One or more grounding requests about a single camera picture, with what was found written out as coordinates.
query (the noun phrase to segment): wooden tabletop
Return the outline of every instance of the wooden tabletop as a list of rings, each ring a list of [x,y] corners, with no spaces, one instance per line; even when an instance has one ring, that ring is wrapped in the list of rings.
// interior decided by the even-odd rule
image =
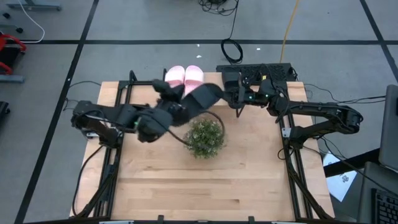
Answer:
[[[221,74],[206,73],[205,82],[222,86]],[[117,87],[118,82],[103,82],[98,104],[113,106]],[[303,83],[288,82],[288,89],[291,100],[307,100]],[[154,106],[158,97],[151,86],[134,86],[131,103]],[[213,159],[195,159],[168,133],[153,143],[125,135],[112,219],[156,220],[164,215],[165,220],[246,221],[248,216],[256,221],[294,220],[285,162],[277,158],[282,141],[275,117],[265,108],[246,106],[236,118],[235,110],[223,100],[211,111],[226,127],[226,147]],[[309,116],[294,115],[294,121],[297,126],[312,125]],[[180,137],[187,129],[187,125],[171,128]],[[318,150],[316,140],[309,139],[305,145]],[[84,161],[97,148],[98,140],[90,140]],[[77,211],[98,188],[104,152],[95,155],[83,171]],[[309,191],[334,216],[320,156],[306,149],[301,155]],[[298,197],[305,217],[301,193]]]

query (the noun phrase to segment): pink slipper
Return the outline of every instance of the pink slipper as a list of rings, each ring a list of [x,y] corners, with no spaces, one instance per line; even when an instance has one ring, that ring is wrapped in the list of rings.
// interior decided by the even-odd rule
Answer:
[[[184,83],[185,69],[182,66],[174,66],[166,73],[164,80],[169,83],[171,88]]]
[[[188,68],[185,70],[185,93],[184,96],[192,92],[192,90],[198,88],[198,86],[203,84],[205,75],[203,74],[203,71],[194,65],[188,66]]]

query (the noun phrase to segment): potted plant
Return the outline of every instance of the potted plant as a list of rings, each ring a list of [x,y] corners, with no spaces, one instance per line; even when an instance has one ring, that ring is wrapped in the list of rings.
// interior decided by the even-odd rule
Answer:
[[[216,121],[198,119],[190,123],[190,129],[184,135],[184,140],[188,143],[185,147],[195,158],[213,158],[223,148],[223,129]]]

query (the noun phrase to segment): keyboard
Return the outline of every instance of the keyboard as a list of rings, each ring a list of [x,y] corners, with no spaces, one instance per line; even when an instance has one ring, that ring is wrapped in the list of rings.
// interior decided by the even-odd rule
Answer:
[[[398,197],[372,189],[373,223],[398,224]]]

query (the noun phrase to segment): concrete floor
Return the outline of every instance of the concrete floor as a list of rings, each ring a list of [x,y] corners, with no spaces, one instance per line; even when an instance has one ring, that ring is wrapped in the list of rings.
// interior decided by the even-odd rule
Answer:
[[[241,1],[233,39],[281,40],[289,22],[294,0]],[[366,0],[385,40],[398,40],[396,0]],[[93,0],[61,1],[63,10],[29,12],[46,30],[47,44],[28,45],[28,51],[15,74],[24,84],[0,83],[0,101],[10,103],[12,113],[0,135],[0,217],[13,223],[52,119],[55,106],[70,69]],[[21,39],[38,39],[40,30],[21,11],[3,12],[24,28],[23,34],[4,32]],[[233,16],[223,17],[202,11],[196,0],[99,0],[87,40],[221,40],[231,31]],[[301,0],[289,40],[377,40],[359,0]],[[243,63],[279,61],[281,45],[244,44]],[[389,45],[398,58],[398,46]],[[397,80],[379,44],[374,45],[287,45],[285,62],[290,62],[299,79],[329,89],[337,99],[347,100],[385,94],[388,84]],[[162,69],[173,65],[200,66],[214,72],[228,62],[218,44],[86,44],[72,83],[125,80],[133,69],[140,80],[162,78]],[[311,101],[331,101],[328,93],[311,88]],[[99,87],[77,85],[70,99],[96,101]],[[331,134],[346,157],[380,145],[383,103],[352,105],[365,120],[355,135]],[[37,183],[25,222],[67,218],[72,204],[85,139],[70,125],[71,111],[61,114],[49,153]],[[357,178],[343,203],[333,199],[336,214],[356,217],[361,178]]]

